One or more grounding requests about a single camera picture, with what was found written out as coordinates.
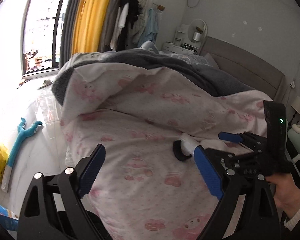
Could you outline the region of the right hand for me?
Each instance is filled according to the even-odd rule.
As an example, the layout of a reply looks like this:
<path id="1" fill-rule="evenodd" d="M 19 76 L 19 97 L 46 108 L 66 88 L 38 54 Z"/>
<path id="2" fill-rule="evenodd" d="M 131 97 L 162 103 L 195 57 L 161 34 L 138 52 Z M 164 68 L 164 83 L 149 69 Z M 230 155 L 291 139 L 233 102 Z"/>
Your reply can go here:
<path id="1" fill-rule="evenodd" d="M 274 201 L 276 207 L 285 212 L 288 218 L 293 218 L 300 209 L 300 189 L 294 183 L 291 174 L 276 173 L 266 177 L 266 181 L 274 184 Z"/>

